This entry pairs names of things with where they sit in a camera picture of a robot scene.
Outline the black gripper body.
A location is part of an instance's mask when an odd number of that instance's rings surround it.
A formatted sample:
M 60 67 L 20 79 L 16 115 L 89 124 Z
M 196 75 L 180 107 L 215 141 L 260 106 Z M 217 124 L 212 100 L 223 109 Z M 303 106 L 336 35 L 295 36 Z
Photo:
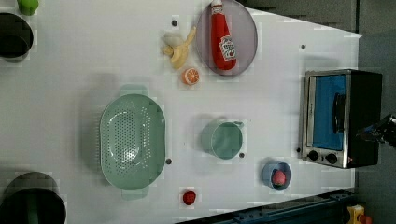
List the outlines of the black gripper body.
M 356 136 L 363 141 L 396 146 L 396 117 L 388 114 L 379 122 L 358 130 Z

